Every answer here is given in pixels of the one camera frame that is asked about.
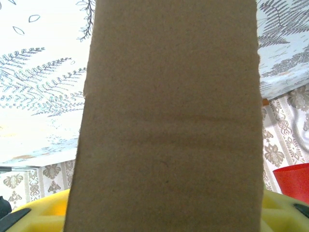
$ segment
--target yellow object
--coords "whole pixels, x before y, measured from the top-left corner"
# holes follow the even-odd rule
[[[61,232],[64,225],[69,190],[30,202],[12,213],[31,208],[7,232]],[[264,190],[261,232],[309,232],[309,218],[294,204],[309,205],[293,198]]]

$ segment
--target red cup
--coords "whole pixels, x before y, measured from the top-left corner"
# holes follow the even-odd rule
[[[309,163],[279,168],[273,173],[284,195],[309,204]]]

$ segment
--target patterned fabric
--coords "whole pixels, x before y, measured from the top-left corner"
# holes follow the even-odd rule
[[[272,99],[309,82],[309,1],[257,9],[261,93]],[[75,158],[94,13],[95,0],[0,0],[0,163]]]
[[[69,189],[75,161],[47,165],[27,172],[0,174],[0,194],[12,209],[56,192]]]
[[[272,99],[309,83],[309,1],[257,0],[261,93]]]
[[[264,182],[281,192],[272,171],[309,162],[309,85],[270,101],[262,116]]]

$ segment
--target brown cardboard piece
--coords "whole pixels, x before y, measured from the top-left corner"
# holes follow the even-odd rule
[[[259,231],[255,15],[255,0],[97,0],[65,232]]]

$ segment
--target fern leaf pattern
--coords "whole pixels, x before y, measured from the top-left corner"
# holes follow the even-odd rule
[[[87,16],[84,18],[87,23],[84,27],[81,28],[80,32],[83,33],[83,36],[78,38],[81,42],[85,39],[89,39],[92,35],[93,21],[95,17],[95,0],[81,0],[76,3],[78,6],[82,6],[80,11],[85,11]]]
[[[0,107],[28,110],[33,112],[33,115],[46,114],[48,117],[83,110],[83,93],[76,92],[74,85],[83,81],[86,68],[51,78],[53,73],[71,58],[60,58],[22,70],[27,60],[42,51],[44,48],[31,48],[2,56]]]
[[[309,31],[309,1],[267,0],[259,1],[259,10],[266,22],[259,39],[260,47],[289,43],[286,36]]]

